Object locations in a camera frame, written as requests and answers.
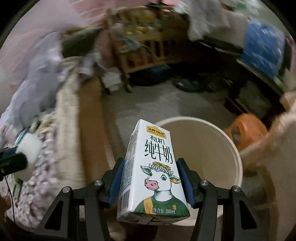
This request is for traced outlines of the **blue plastic drawer box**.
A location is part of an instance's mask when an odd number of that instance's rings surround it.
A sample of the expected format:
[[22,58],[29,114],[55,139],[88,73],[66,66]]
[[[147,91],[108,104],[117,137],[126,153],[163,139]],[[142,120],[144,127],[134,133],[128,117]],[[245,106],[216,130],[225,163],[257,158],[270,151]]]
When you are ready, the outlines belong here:
[[273,25],[250,19],[244,39],[242,59],[273,79],[281,67],[285,36]]

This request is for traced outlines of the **orange plastic stool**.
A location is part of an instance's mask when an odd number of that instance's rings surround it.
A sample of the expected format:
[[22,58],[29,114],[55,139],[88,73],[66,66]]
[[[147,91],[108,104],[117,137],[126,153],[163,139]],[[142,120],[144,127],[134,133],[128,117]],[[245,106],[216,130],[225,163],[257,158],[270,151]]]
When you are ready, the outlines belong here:
[[259,141],[267,133],[265,125],[254,114],[241,114],[224,130],[238,151]]

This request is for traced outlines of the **white tissue pad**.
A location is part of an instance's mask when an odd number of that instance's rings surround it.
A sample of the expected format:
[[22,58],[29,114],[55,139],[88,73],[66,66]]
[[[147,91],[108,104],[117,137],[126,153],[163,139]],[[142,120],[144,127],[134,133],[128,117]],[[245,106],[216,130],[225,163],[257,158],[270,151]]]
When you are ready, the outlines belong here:
[[42,142],[33,134],[26,133],[17,146],[16,153],[22,153],[27,158],[27,167],[15,173],[16,178],[28,181],[34,171],[34,166],[42,148]]

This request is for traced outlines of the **patterned fleece bed blanket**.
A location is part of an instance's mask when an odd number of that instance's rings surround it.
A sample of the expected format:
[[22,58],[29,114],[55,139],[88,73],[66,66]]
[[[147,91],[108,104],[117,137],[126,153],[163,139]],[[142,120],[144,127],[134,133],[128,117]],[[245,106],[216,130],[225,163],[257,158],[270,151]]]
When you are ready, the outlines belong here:
[[38,227],[60,190],[56,112],[42,115],[39,121],[41,123],[34,135],[41,141],[42,147],[32,176],[28,181],[20,182],[11,174],[1,181],[1,197],[19,191],[19,194],[13,194],[12,207],[4,212],[5,221],[15,221],[16,225],[29,232]]

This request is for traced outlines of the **dark green pillow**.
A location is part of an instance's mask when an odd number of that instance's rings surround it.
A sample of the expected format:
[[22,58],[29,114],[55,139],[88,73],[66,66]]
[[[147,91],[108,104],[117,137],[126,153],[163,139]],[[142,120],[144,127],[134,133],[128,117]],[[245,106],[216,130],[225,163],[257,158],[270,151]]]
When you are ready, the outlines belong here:
[[67,30],[61,39],[61,51],[64,58],[84,56],[93,50],[95,41],[104,27],[91,27]]

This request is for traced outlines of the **wooden crib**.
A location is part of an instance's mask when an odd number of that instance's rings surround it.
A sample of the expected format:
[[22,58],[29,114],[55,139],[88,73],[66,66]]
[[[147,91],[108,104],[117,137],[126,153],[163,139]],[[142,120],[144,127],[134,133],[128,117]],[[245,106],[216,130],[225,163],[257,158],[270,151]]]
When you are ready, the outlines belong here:
[[132,92],[130,74],[180,61],[188,41],[189,19],[173,6],[109,9],[107,25],[125,90]]

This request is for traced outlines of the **cream woven bed mat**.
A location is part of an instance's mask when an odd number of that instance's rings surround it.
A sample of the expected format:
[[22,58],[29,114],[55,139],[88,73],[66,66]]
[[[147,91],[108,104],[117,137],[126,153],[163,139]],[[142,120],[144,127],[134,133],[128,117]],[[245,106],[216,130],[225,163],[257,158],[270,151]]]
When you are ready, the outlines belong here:
[[56,147],[61,186],[70,186],[72,189],[86,186],[79,130],[80,80],[78,68],[80,62],[80,57],[69,57],[63,60],[62,67],[67,71],[67,75],[57,93],[56,104]]

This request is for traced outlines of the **grey-blue duvet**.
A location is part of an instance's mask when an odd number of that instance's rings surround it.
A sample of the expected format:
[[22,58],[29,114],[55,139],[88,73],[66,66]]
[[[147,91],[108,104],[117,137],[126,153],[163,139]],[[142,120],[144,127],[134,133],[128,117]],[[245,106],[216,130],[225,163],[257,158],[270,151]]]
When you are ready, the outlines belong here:
[[1,114],[1,143],[6,141],[10,128],[14,133],[21,132],[55,104],[56,94],[68,74],[63,63],[61,32],[42,36],[30,49],[15,73],[15,77],[22,78],[22,83]]

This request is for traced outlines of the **white trash bucket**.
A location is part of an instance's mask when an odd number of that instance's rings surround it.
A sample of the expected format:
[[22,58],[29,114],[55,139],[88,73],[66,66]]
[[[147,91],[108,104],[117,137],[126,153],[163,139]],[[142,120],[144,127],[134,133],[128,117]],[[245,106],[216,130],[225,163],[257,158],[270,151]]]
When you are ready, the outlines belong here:
[[241,186],[241,157],[231,139],[212,123],[189,116],[167,118],[156,126],[168,130],[176,159],[184,158],[196,171],[216,187]]

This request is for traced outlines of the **white milk carton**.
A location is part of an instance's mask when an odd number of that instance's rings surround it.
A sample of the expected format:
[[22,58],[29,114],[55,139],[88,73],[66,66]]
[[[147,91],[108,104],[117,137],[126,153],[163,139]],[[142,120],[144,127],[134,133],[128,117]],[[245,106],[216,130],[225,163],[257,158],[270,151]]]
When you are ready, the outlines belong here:
[[170,132],[139,120],[125,156],[118,221],[169,225],[189,217]]

